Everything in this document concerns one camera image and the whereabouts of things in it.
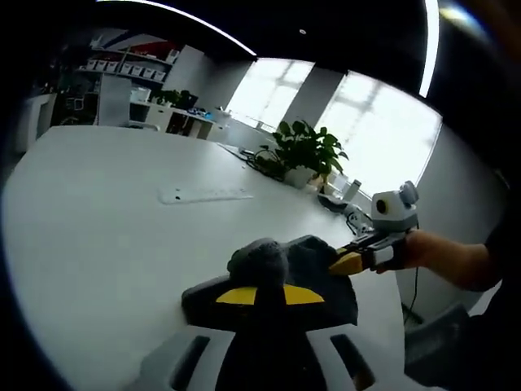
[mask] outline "shelving unit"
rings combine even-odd
[[[173,61],[173,63],[167,63],[163,59],[157,59],[155,57],[149,57],[147,55],[139,55],[137,53],[132,53],[131,51],[111,51],[109,49],[93,49],[93,51],[98,51],[98,52],[101,52],[101,53],[112,53],[112,54],[115,54],[115,55],[123,55],[124,58],[121,60],[121,62],[123,62],[125,60],[125,56],[128,55],[128,56],[136,57],[136,58],[139,58],[139,59],[146,59],[148,61],[153,61],[155,63],[168,65],[168,66],[172,66],[172,65],[175,64],[175,60]]]
[[[153,79],[148,79],[148,78],[143,77],[143,76],[130,75],[128,73],[96,71],[95,69],[77,69],[76,72],[101,73],[101,74],[106,74],[106,75],[128,77],[129,79],[139,79],[139,80],[144,80],[144,81],[151,81],[152,83],[157,83],[157,84],[161,84],[161,85],[164,84],[164,81],[157,81],[157,80],[153,80]]]

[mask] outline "window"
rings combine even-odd
[[[236,120],[274,132],[312,67],[313,63],[292,59],[259,59],[226,110]]]
[[[441,126],[441,116],[408,94],[371,77],[344,76],[317,129],[325,126],[343,144],[349,160],[341,159],[350,182],[361,190],[397,189],[418,181]]]

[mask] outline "green plant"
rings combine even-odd
[[[153,98],[157,98],[158,104],[170,102],[173,106],[175,106],[175,104],[181,98],[181,94],[175,90],[171,90],[171,91],[155,90],[155,91],[151,92],[151,99],[153,99]]]
[[[322,176],[324,181],[333,167],[341,173],[344,171],[338,158],[348,159],[348,156],[342,151],[339,140],[327,133],[326,127],[316,132],[306,121],[295,121],[292,126],[282,121],[274,138],[278,145],[274,152],[267,145],[260,146],[261,152],[269,153],[269,159],[256,155],[256,163],[266,169],[270,165],[269,169],[286,173],[302,165],[315,171],[315,178]]]

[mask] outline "white cabinet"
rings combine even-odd
[[[171,117],[171,108],[163,108],[161,106],[151,105],[148,108],[147,118],[145,122],[147,124],[158,125],[160,127],[160,132],[165,133],[166,129],[169,127]]]
[[[16,130],[17,152],[26,152],[50,128],[55,100],[56,94],[43,94],[24,101]]]

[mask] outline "table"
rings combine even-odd
[[[165,185],[238,188],[250,200],[164,205]],[[3,197],[8,271],[37,341],[74,389],[119,389],[184,321],[181,293],[223,275],[261,237],[352,234],[315,197],[247,167],[215,143],[103,126],[51,128]],[[394,273],[352,277],[359,326],[403,371]]]
[[[133,101],[131,103],[148,107],[148,113],[145,122],[147,124],[159,125],[162,132],[166,131],[172,114],[179,114],[181,116],[185,116],[186,120],[184,126],[186,126],[188,118],[195,119],[195,123],[198,125],[194,126],[190,132],[190,136],[194,138],[206,139],[208,137],[208,134],[212,130],[212,126],[217,124],[215,121],[209,120],[208,118],[204,118],[203,116],[190,114],[187,110],[182,110],[180,108],[169,108],[160,104],[150,102]]]

